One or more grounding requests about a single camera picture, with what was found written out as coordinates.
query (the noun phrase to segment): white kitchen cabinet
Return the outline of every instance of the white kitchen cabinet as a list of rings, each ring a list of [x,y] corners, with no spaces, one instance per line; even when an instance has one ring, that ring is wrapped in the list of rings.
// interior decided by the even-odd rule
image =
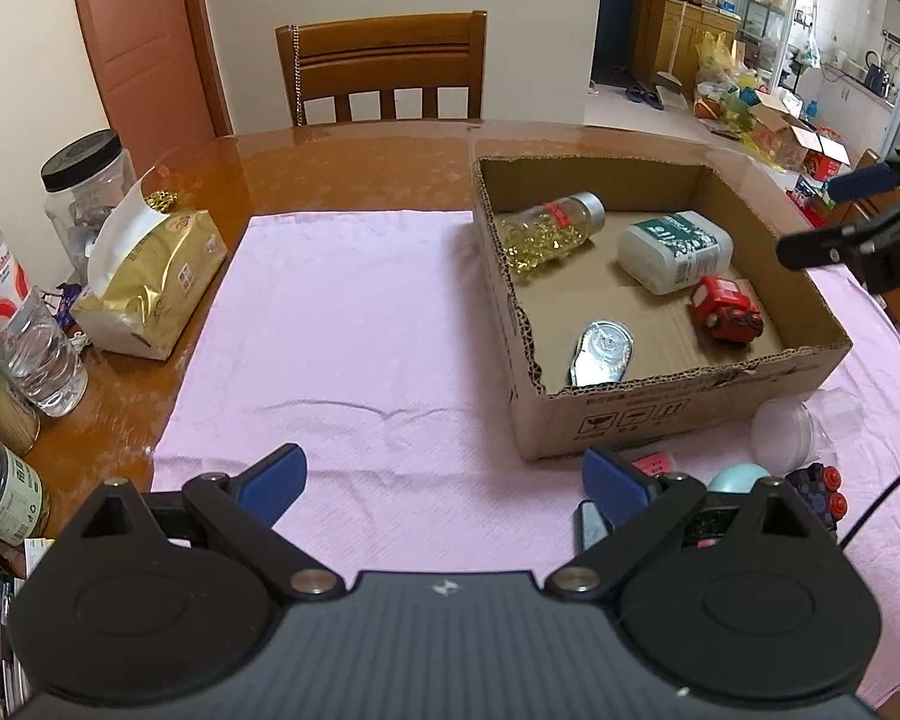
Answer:
[[[824,78],[817,105],[817,124],[825,124],[840,133],[852,164],[868,148],[879,150],[892,114],[885,100],[856,81]]]

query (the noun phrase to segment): red button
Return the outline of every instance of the red button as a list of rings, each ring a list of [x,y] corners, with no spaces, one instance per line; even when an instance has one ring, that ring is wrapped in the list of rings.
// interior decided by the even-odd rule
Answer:
[[[837,471],[833,466],[826,466],[823,469],[823,486],[827,488],[831,493],[835,493],[837,490],[840,490],[840,485],[844,483],[844,479],[840,475],[840,471]]]
[[[834,519],[842,519],[847,513],[847,498],[843,493],[830,494],[830,513]]]

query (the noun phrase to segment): clear jar with black lid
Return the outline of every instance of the clear jar with black lid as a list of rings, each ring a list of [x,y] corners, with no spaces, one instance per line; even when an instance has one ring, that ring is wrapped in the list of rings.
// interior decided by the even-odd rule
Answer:
[[[37,472],[0,443],[0,541],[20,546],[42,536],[50,498]]]
[[[61,148],[40,169],[48,191],[44,210],[80,283],[87,258],[110,212],[137,182],[130,152],[112,129],[84,135]]]

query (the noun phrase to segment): metal screw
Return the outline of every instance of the metal screw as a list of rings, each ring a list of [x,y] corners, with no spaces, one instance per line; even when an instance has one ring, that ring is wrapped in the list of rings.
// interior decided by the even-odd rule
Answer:
[[[585,565],[568,565],[551,577],[566,592],[586,592],[600,584],[600,574]]]
[[[307,595],[323,595],[336,586],[336,575],[326,568],[304,568],[290,577],[290,587]]]

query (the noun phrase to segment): pink towel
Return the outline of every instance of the pink towel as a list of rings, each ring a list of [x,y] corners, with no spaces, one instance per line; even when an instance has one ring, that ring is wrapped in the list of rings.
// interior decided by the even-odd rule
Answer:
[[[414,211],[250,220],[154,452],[154,489],[296,442],[307,490],[276,530],[348,581],[362,568],[542,580],[569,560],[580,464],[516,454],[471,224]],[[855,344],[826,386],[856,392],[868,415],[838,447],[845,530],[900,469],[900,342],[846,271],[815,278]],[[741,422],[663,445],[704,481],[751,461]],[[878,704],[900,688],[900,491],[850,552],[884,615],[861,690]]]

